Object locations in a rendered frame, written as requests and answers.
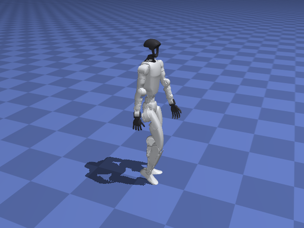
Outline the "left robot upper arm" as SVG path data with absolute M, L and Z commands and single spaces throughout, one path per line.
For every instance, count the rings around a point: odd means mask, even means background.
M 164 86 L 164 87 L 168 87 L 169 84 L 170 84 L 170 80 L 165 78 L 165 71 L 164 71 L 164 67 L 163 67 L 163 61 L 162 60 L 159 60 L 160 64 L 161 64 L 161 77 L 160 77 L 160 81 L 161 81 L 161 84 Z

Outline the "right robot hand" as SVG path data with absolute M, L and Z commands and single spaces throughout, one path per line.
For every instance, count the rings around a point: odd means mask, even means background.
M 137 130 L 137 128 L 138 128 L 138 131 L 139 131 L 139 128 L 140 128 L 140 130 L 142 130 L 141 124 L 143 125 L 143 127 L 145 127 L 145 125 L 142 123 L 142 120 L 140 119 L 141 118 L 141 112 L 140 112 L 139 117 L 135 117 L 134 113 L 133 113 L 133 117 L 135 118 L 134 121 L 133 121 L 133 129 L 134 129 L 134 126 L 135 126 L 135 130 Z

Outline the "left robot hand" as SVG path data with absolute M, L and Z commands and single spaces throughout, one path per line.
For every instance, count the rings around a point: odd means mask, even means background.
M 170 106 L 171 106 L 171 111 L 172 111 L 172 119 L 173 119 L 173 117 L 174 117 L 174 115 L 175 115 L 175 118 L 174 119 L 176 119 L 176 115 L 177 115 L 177 119 L 178 119 L 178 116 L 179 116 L 179 118 L 180 118 L 180 113 L 181 113 L 181 109 L 177 106 L 177 105 L 175 105 L 176 103 L 175 103 L 175 100 L 174 99 L 172 99 L 173 100 L 173 104 L 169 104 Z M 179 113 L 180 112 L 180 113 Z M 174 113 L 174 114 L 173 114 Z

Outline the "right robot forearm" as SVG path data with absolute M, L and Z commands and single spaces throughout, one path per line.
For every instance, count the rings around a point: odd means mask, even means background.
M 141 109 L 141 105 L 142 105 L 142 101 L 143 101 L 143 98 L 141 97 L 142 95 L 142 91 L 141 89 L 138 89 L 135 93 L 135 103 L 134 103 L 134 116 L 135 117 L 139 117 L 140 116 L 140 109 Z

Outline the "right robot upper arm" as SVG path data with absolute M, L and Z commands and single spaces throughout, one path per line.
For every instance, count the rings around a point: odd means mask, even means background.
M 145 84 L 146 76 L 149 73 L 149 65 L 143 64 L 143 65 L 139 66 L 137 72 L 138 72 L 138 79 L 137 79 L 137 89 L 136 90 L 141 89 L 141 91 L 142 91 L 141 96 L 145 96 L 146 90 L 143 88 L 143 86 Z

